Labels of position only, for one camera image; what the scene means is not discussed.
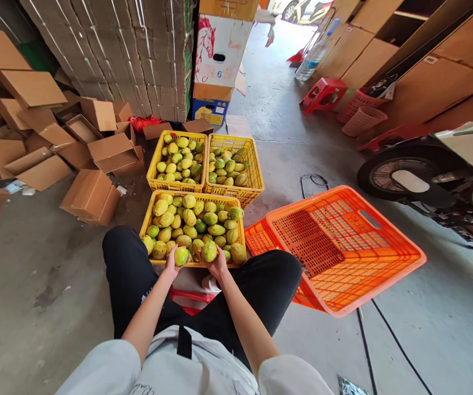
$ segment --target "plastic water bottle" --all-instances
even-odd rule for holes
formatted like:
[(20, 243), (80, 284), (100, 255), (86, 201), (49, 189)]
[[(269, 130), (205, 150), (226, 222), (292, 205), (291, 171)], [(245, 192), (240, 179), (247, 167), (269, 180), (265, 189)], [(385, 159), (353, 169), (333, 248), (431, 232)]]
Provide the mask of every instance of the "plastic water bottle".
[(328, 39), (334, 33), (335, 29), (341, 21), (340, 18), (334, 19), (330, 28), (326, 32), (326, 36), (309, 50), (304, 61), (295, 72), (295, 79), (298, 81), (307, 81), (317, 68), (322, 58), (326, 55), (328, 50)]

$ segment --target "hand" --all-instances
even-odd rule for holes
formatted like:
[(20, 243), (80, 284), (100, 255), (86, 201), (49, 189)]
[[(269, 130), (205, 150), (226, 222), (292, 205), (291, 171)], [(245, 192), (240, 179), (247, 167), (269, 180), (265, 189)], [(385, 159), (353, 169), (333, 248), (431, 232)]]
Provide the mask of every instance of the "hand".
[(201, 250), (198, 250), (198, 259), (201, 263), (208, 268), (209, 272), (213, 275), (213, 277), (219, 282), (222, 282), (223, 275), (229, 274), (229, 269), (227, 268), (226, 256), (222, 249), (216, 246), (216, 250), (218, 251), (218, 256), (212, 262), (206, 262), (202, 258)]
[[(181, 267), (177, 267), (175, 264), (174, 264), (174, 252), (176, 251), (176, 249), (178, 248), (178, 245), (174, 245), (173, 248), (171, 248), (171, 252), (169, 252), (169, 256), (167, 258), (167, 262), (165, 263), (165, 269), (164, 269), (164, 272), (165, 273), (170, 273), (172, 274), (173, 276), (173, 279), (176, 278), (176, 276), (178, 275), (178, 271), (181, 269)], [(187, 263), (189, 263), (191, 261), (191, 255), (189, 255), (187, 257)]]

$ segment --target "concrete floor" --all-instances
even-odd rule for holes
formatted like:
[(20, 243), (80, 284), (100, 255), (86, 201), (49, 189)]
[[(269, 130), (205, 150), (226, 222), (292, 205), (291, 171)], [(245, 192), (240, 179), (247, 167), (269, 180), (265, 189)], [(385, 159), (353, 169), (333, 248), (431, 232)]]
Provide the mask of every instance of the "concrete floor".
[[(302, 115), (298, 107), (308, 87), (295, 84), (285, 59), (306, 43), (308, 28), (280, 21), (268, 49), (266, 34), (266, 26), (254, 27), (244, 58), (247, 97), (235, 93), (229, 107), (250, 121), (266, 183), (245, 225), (302, 199), (304, 174), (355, 188), (363, 162), (332, 117)], [(150, 147), (145, 154), (149, 161)], [(112, 337), (101, 252), (107, 229), (58, 209), (74, 176), (32, 197), (11, 196), (0, 216), (0, 394), (54, 393), (90, 349)], [(120, 181), (129, 196), (114, 224), (139, 229), (150, 189), (143, 175)], [(379, 295), (379, 307), (434, 394), (473, 393), (473, 251), (412, 210), (367, 198), (429, 258)], [(202, 275), (184, 269), (178, 281)], [(378, 394), (425, 394), (373, 304), (362, 312)], [(292, 304), (274, 339), (315, 366), (335, 394), (337, 376), (373, 393), (355, 314), (338, 320)]]

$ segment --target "black pants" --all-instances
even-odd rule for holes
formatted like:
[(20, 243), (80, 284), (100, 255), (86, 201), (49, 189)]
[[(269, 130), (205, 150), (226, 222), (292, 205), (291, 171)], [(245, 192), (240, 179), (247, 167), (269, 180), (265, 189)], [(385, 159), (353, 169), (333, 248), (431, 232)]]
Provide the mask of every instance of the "black pants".
[[(118, 226), (108, 231), (103, 240), (103, 256), (110, 288), (114, 338), (120, 338), (158, 275), (147, 256), (147, 248), (132, 228)], [(269, 251), (250, 259), (242, 269), (231, 272), (240, 291), (273, 335), (301, 282), (301, 265), (287, 252)], [(223, 293), (194, 316), (167, 296), (155, 334), (171, 325), (187, 326), (207, 338), (218, 340), (249, 367)]]

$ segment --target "white shirt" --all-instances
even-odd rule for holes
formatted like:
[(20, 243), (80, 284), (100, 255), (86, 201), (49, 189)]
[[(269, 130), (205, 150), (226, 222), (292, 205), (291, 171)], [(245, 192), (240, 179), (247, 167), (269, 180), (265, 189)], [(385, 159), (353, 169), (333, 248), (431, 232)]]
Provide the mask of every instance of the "white shirt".
[(265, 360), (257, 383), (220, 342), (187, 330), (191, 359), (176, 353), (177, 325), (154, 336), (143, 368), (132, 344), (106, 341), (89, 352), (56, 395), (333, 395), (315, 368), (301, 358), (280, 355)]

